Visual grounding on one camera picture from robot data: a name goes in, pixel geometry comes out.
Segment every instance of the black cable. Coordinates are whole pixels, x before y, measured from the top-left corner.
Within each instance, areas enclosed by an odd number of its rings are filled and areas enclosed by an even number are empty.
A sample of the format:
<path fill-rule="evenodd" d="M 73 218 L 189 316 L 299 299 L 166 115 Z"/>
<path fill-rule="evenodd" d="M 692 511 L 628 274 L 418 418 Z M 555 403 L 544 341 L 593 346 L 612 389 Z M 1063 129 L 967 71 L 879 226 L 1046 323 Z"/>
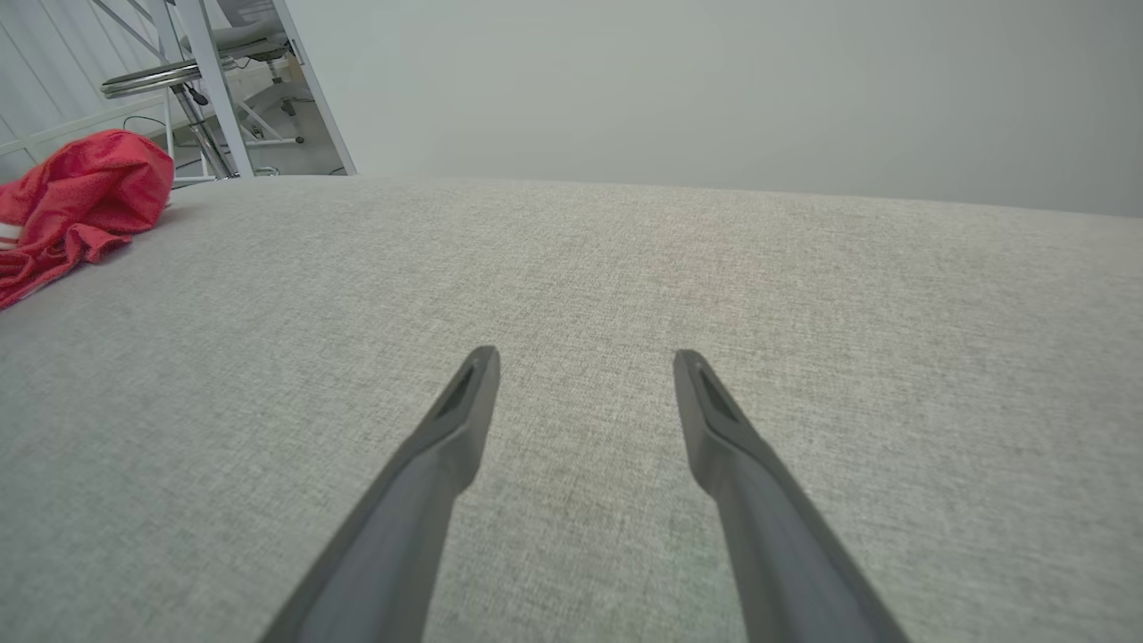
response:
<path fill-rule="evenodd" d="M 130 120 L 130 119 L 133 119 L 133 118 L 142 118 L 142 119 L 145 119 L 145 120 L 153 120 L 153 121 L 158 122 L 159 124 L 161 124 L 163 127 L 167 127 L 166 122 L 162 122 L 161 120 L 159 120 L 157 118 L 151 118 L 149 115 L 129 115 L 129 116 L 127 116 L 127 118 L 123 119 L 123 123 L 121 126 L 119 126 L 119 128 L 120 129 L 127 129 L 127 121 Z"/>

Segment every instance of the gray fabric surface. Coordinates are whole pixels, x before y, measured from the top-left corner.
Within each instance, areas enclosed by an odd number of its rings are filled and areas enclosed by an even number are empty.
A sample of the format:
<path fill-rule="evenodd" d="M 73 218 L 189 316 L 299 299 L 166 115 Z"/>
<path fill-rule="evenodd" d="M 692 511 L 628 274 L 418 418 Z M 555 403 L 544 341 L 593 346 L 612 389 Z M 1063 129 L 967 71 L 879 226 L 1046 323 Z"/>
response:
<path fill-rule="evenodd" d="M 0 313 L 6 641 L 254 641 L 480 344 L 427 641 L 744 636 L 702 352 L 917 641 L 1143 630 L 1143 220 L 231 180 Z"/>

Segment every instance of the red cloth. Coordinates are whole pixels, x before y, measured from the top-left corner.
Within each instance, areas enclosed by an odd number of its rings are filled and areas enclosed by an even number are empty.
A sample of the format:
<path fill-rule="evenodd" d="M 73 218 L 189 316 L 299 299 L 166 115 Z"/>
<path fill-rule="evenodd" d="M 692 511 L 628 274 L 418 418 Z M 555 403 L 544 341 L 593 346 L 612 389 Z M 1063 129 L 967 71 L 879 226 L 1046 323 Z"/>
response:
<path fill-rule="evenodd" d="M 153 227 L 174 178 L 161 147 L 111 129 L 0 185 L 0 310 Z"/>

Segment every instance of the folded fabric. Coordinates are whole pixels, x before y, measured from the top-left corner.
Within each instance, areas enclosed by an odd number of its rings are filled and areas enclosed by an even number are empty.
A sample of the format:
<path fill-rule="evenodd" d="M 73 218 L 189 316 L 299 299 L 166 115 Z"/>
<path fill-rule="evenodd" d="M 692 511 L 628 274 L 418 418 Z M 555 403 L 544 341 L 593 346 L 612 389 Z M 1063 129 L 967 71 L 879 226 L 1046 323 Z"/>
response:
<path fill-rule="evenodd" d="M 0 310 L 153 227 L 174 178 L 161 147 L 110 129 L 0 185 Z"/>

